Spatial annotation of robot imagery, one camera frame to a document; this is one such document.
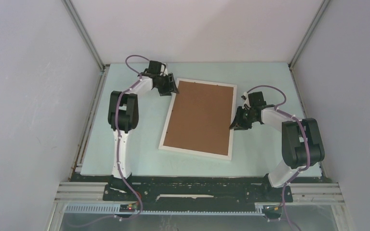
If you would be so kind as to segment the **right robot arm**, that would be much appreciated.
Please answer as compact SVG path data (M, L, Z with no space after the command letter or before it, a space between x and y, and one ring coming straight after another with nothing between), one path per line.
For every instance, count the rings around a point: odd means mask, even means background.
M243 105L236 109L230 130L248 130L253 123L269 125L281 133L282 161L267 174L268 184L261 187L261 195L274 201L280 187L289 184L301 172L325 158L318 123L313 118L299 119L282 111L279 106L267 104L262 92L245 92Z

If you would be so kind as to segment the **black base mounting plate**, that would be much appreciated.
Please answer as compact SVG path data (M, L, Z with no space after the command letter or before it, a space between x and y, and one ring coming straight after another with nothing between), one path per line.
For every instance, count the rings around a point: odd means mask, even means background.
M142 202L149 212L254 212L258 204L293 202L290 187L273 188L266 177L131 176L127 182L109 180L103 200Z

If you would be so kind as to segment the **left corner aluminium profile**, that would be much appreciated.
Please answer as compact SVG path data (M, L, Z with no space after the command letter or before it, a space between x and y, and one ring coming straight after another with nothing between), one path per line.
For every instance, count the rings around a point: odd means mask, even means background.
M75 5L73 4L73 2L71 0L61 0L61 2L63 3L66 11L68 12L72 22L74 23L78 33L80 34L83 42L85 43L85 45L87 46L89 52L91 53L92 57L94 58L97 66L99 67L99 69L101 71L104 71L105 69L105 64L104 62L102 61L102 59L100 58L100 55L75 7Z

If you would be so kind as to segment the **corner aluminium profile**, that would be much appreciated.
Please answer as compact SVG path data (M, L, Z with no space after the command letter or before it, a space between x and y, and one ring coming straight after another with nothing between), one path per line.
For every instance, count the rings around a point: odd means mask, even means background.
M73 4L73 2L71 0L61 0L61 2L63 3L66 11L68 12L72 22L74 23L78 33L80 34L83 42L85 43L85 45L87 46L89 52L91 53L92 57L94 58L97 66L99 67L99 69L101 71L104 71L105 69L105 64L104 62L102 61L102 59L100 58L100 55L75 7L75 5Z
M316 11L315 16L313 17L309 27L307 28L298 48L296 49L293 57L289 62L289 69L292 71L297 64L298 60L300 59L304 49L306 48L308 42L310 41L313 33L315 32L318 24L320 23L323 15L327 11L329 5L331 4L332 0L323 0Z

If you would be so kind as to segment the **right corner aluminium profile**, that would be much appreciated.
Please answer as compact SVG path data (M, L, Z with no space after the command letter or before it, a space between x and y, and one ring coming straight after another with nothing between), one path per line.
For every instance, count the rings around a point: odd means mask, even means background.
M310 41L313 33L315 32L318 24L320 23L323 15L327 11L329 5L331 4L332 0L323 0L316 11L315 16L313 17L309 27L307 28L298 48L296 49L293 57L289 62L289 69L292 71L297 64L298 60L300 59L304 49L306 48L308 42Z

